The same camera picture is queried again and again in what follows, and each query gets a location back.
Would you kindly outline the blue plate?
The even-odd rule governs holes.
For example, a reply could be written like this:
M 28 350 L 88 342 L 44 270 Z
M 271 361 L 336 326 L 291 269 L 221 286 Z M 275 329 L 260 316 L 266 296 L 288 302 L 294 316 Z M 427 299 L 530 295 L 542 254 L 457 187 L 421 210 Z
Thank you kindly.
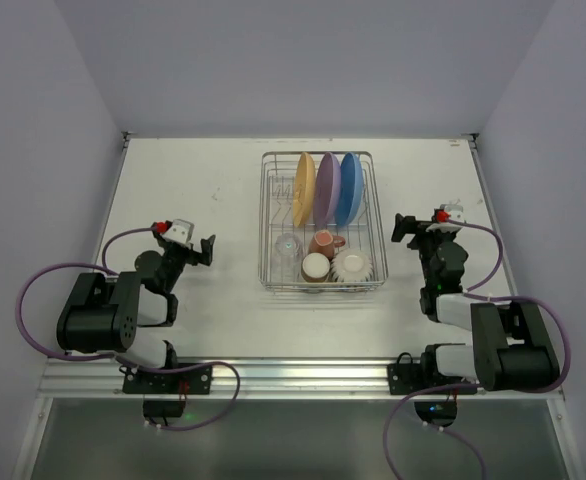
M 340 195 L 334 217 L 338 227 L 345 227 L 354 220 L 362 201 L 364 175 L 357 154 L 349 152 L 344 156 L 340 174 Z

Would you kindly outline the clear glass tumbler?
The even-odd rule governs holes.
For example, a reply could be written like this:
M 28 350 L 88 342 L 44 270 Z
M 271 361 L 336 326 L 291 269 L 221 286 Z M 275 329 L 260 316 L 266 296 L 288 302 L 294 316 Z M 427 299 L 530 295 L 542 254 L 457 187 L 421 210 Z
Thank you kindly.
M 303 243 L 294 233 L 283 233 L 274 244 L 271 278 L 277 283 L 297 282 L 303 258 Z

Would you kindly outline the purple plate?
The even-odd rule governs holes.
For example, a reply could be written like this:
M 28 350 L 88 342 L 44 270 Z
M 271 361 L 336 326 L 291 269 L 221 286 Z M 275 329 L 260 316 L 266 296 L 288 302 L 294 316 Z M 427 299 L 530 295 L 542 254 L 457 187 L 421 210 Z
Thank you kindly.
M 327 152 L 317 170 L 313 218 L 317 228 L 325 228 L 333 218 L 341 187 L 340 163 L 337 156 Z

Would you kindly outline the yellow plate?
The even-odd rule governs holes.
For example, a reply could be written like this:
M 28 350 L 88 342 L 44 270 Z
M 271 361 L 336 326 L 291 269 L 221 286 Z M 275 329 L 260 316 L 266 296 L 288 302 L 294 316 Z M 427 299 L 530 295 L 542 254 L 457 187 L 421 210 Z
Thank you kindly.
M 315 195 L 316 168 L 312 156 L 302 152 L 297 164 L 294 180 L 292 215 L 295 227 L 307 223 L 313 207 Z

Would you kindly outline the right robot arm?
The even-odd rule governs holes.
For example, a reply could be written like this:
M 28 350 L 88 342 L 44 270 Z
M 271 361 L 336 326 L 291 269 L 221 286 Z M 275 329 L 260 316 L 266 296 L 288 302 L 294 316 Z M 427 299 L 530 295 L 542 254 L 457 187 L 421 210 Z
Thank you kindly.
M 477 285 L 463 287 L 469 254 L 456 237 L 466 225 L 460 212 L 446 206 L 429 220 L 396 214 L 392 241 L 409 237 L 409 249 L 420 258 L 422 313 L 434 323 L 470 332 L 472 342 L 428 345 L 419 360 L 397 360 L 390 373 L 409 391 L 457 384 L 527 393 L 560 387 L 571 353 L 555 352 L 543 319 L 550 307 L 530 297 L 480 295 Z

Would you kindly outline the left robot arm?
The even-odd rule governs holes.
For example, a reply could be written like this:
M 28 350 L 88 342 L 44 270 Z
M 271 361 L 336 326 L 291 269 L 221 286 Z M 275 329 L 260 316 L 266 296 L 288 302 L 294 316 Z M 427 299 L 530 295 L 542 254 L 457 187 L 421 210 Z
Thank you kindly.
M 112 355 L 154 373 L 179 367 L 173 345 L 148 330 L 174 324 L 179 300 L 173 289 L 187 266 L 212 263 L 216 237 L 202 239 L 195 250 L 168 232 L 154 236 L 161 250 L 139 254 L 132 271 L 78 276 L 57 322 L 63 350 Z

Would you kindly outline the white blue-striped bowl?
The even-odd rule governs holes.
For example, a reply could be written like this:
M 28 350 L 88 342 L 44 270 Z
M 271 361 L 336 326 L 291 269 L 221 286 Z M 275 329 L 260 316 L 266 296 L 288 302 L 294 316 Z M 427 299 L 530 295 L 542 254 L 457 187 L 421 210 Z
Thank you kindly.
M 334 281 L 341 283 L 367 282 L 373 275 L 372 261 L 362 250 L 341 250 L 331 260 L 331 275 Z

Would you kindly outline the pink mug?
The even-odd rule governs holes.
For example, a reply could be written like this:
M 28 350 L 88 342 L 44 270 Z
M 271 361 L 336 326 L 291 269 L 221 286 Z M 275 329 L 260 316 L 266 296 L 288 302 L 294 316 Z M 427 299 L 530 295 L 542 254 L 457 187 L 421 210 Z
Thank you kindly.
M 329 230 L 319 230 L 314 233 L 309 244 L 308 253 L 318 253 L 332 260 L 338 248 L 346 244 L 346 239 L 339 235 L 333 235 Z

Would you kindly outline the brown and white cup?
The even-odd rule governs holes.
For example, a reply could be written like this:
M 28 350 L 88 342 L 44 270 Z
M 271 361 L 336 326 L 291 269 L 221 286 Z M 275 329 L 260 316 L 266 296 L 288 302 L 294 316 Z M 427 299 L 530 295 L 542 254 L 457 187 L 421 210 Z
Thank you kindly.
M 330 261 L 321 253 L 310 253 L 302 261 L 301 275 L 306 282 L 322 283 L 330 273 Z

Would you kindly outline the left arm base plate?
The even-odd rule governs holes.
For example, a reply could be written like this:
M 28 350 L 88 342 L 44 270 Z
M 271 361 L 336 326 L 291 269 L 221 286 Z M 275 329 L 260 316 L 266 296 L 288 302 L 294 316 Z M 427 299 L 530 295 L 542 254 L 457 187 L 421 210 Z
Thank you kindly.
M 119 371 L 124 375 L 125 394 L 208 395 L 213 378 L 211 366 L 179 374 L 134 372 L 125 366 L 120 366 Z

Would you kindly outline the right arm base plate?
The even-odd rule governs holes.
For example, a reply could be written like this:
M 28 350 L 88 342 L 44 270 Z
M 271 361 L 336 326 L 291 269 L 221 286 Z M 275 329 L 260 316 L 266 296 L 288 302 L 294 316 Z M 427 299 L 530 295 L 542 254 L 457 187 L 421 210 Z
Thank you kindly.
M 436 367 L 434 350 L 426 350 L 420 358 L 414 358 L 410 353 L 401 353 L 395 361 L 386 367 L 387 382 L 391 395 L 408 395 L 438 386 L 450 386 L 463 384 L 464 388 L 458 390 L 462 395 L 474 395 L 477 386 L 459 376 L 446 376 L 441 374 Z

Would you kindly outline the aluminium mounting rail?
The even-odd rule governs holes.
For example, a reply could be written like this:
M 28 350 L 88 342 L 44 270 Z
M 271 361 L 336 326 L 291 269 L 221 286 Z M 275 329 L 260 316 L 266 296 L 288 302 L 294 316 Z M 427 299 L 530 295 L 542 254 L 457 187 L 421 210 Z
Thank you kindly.
M 212 370 L 209 398 L 241 400 L 392 400 L 389 359 L 227 359 Z M 50 360 L 37 393 L 47 398 L 122 397 L 124 375 L 113 361 Z

